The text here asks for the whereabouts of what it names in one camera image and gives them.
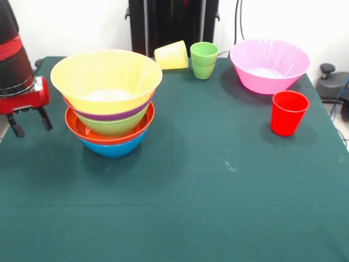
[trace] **yellow bowl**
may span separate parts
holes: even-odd
[[[163,78],[147,56],[125,50],[95,50],[59,61],[51,82],[77,110],[118,114],[144,104]]]

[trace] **yellow cup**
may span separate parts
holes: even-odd
[[[155,49],[155,60],[162,70],[188,68],[188,53],[183,40]]]

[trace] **plastic bowl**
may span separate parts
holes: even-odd
[[[241,83],[259,94],[284,91],[310,67],[309,56],[300,48],[273,39],[245,40],[230,51]]]
[[[126,112],[119,113],[119,114],[113,114],[113,115],[94,115],[94,114],[84,113],[82,111],[76,110],[65,97],[63,97],[63,99],[64,99],[65,103],[68,105],[68,107],[73,109],[73,111],[76,112],[77,114],[79,114],[80,116],[83,116],[83,117],[86,117],[86,118],[89,118],[92,120],[98,120],[98,121],[113,121],[113,120],[120,120],[123,118],[127,118],[130,116],[136,115],[138,112],[140,112],[142,109],[144,109],[146,106],[149,105],[154,93],[155,92],[153,92],[151,97],[149,97],[149,99],[141,106],[139,106],[135,109],[132,109],[130,111],[126,111]]]
[[[96,50],[59,61],[51,71],[56,89],[79,111],[113,115],[143,105],[163,72],[151,58],[125,50]]]
[[[77,117],[91,130],[95,131],[101,135],[107,136],[122,136],[131,132],[132,129],[142,120],[143,116],[147,111],[148,106],[146,106],[142,111],[134,116],[124,118],[116,121],[98,121],[88,119],[86,117],[80,116],[75,113]]]
[[[122,143],[119,145],[108,145],[108,146],[93,144],[91,142],[83,140],[82,138],[79,138],[79,139],[84,143],[85,146],[87,146],[93,152],[103,157],[119,158],[119,157],[124,157],[129,153],[131,153],[141,143],[146,133],[147,133],[147,129],[143,131],[143,133],[140,136],[126,143]]]
[[[138,125],[128,134],[124,136],[103,136],[93,132],[90,128],[86,127],[71,108],[68,108],[65,112],[65,122],[68,128],[79,138],[91,142],[97,145],[118,145],[128,142],[136,137],[140,136],[151,124],[154,119],[155,108],[153,102],[150,102],[146,114]]]

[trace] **cup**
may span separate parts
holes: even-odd
[[[309,105],[308,98],[295,91],[281,91],[273,95],[272,131],[281,136],[293,135]]]
[[[188,68],[188,53],[183,40],[155,49],[155,61],[165,69]]]
[[[211,77],[216,65],[219,48],[213,43],[198,42],[190,47],[192,69],[199,79]]]

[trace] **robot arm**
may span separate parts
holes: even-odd
[[[36,109],[45,128],[51,130],[52,124],[43,107],[49,101],[47,82],[34,76],[10,3],[0,0],[0,115],[7,116],[20,138],[25,134],[13,113]]]

